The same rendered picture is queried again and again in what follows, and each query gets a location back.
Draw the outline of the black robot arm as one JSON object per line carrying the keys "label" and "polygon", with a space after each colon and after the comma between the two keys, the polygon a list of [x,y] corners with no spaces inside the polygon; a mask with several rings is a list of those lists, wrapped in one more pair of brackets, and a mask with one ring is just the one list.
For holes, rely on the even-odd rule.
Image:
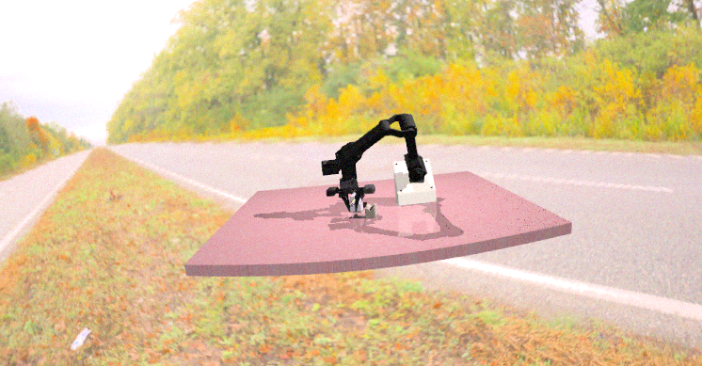
{"label": "black robot arm", "polygon": [[[399,122],[401,131],[391,129],[390,125],[395,121]],[[323,160],[321,162],[323,176],[339,174],[355,173],[356,162],[360,160],[365,151],[371,148],[376,142],[386,135],[394,135],[399,138],[405,138],[407,143],[407,154],[404,154],[409,181],[411,183],[424,183],[424,176],[428,173],[423,161],[423,157],[417,153],[415,136],[417,135],[417,127],[415,121],[410,114],[395,114],[389,119],[383,119],[377,126],[363,135],[355,142],[348,142],[343,145],[336,153],[336,159]],[[350,178],[351,177],[351,178]],[[352,176],[348,180],[340,179],[340,189],[342,195],[354,194],[358,189],[357,180],[353,180]]]}

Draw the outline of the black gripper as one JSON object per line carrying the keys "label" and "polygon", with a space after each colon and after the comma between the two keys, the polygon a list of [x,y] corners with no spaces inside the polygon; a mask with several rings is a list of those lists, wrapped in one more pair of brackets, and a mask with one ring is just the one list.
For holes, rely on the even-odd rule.
{"label": "black gripper", "polygon": [[[348,174],[342,174],[342,178],[344,180],[348,180],[348,177],[352,176],[353,180],[357,180],[357,172],[355,173],[348,173]],[[375,193],[375,185],[374,184],[365,184],[363,187],[359,187],[358,189],[354,189],[356,192],[355,195],[355,210],[357,211],[358,206],[359,206],[359,199],[365,194],[374,194]],[[350,203],[349,203],[349,197],[348,195],[343,196],[341,189],[338,188],[338,186],[335,187],[330,187],[327,190],[327,197],[334,197],[336,194],[339,194],[339,198],[341,198],[346,207],[348,212],[350,213]]]}

